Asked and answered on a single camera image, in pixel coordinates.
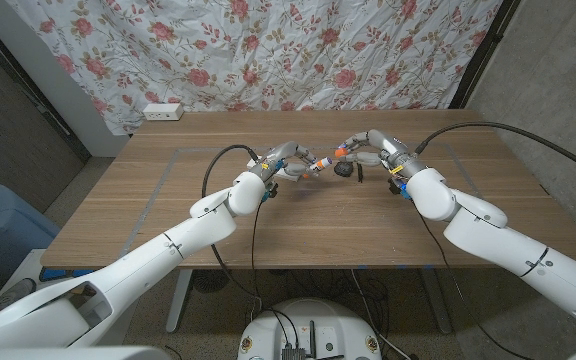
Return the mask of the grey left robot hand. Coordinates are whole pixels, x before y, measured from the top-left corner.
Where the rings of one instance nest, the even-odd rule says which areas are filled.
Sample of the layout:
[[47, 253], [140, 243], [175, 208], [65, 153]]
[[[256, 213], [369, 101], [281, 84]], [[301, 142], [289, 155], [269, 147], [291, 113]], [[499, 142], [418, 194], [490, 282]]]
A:
[[275, 176], [298, 181], [300, 178], [314, 176], [318, 159], [309, 149], [294, 141], [278, 145], [257, 160], [252, 160], [249, 171], [259, 176], [264, 182]]

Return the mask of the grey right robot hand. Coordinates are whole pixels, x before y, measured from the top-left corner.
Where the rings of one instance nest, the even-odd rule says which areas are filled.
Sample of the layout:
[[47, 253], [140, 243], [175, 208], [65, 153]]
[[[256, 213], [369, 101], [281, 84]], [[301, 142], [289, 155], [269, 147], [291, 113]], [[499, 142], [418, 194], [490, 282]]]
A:
[[404, 143], [376, 129], [352, 135], [335, 150], [335, 157], [341, 162], [382, 166], [391, 175], [403, 178], [427, 169]]

